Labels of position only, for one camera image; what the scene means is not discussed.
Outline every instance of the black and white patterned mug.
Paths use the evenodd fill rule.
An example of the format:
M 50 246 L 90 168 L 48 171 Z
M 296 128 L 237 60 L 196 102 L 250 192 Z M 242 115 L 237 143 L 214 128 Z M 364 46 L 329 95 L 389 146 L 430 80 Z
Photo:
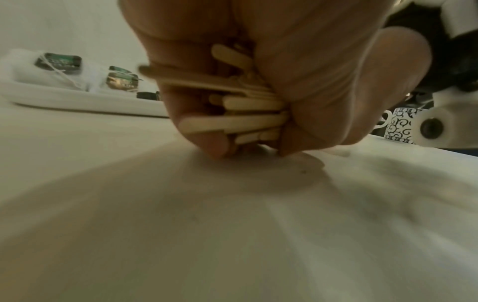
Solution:
M 401 143 L 414 144 L 412 140 L 413 118 L 426 109 L 397 108 L 393 111 L 390 124 L 385 130 L 384 138 Z

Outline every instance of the white table surface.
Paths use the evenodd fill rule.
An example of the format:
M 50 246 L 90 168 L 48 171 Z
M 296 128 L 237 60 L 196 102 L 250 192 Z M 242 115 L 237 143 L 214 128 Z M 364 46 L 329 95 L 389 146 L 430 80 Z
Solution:
M 0 101 L 0 301 L 476 301 L 478 158 L 213 161 L 170 121 Z

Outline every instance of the white tray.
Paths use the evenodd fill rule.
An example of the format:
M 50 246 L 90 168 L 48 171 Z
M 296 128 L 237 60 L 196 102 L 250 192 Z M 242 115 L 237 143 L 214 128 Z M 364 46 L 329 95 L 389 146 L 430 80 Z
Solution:
M 161 101 L 125 98 L 0 80 L 0 95 L 28 106 L 168 117 Z

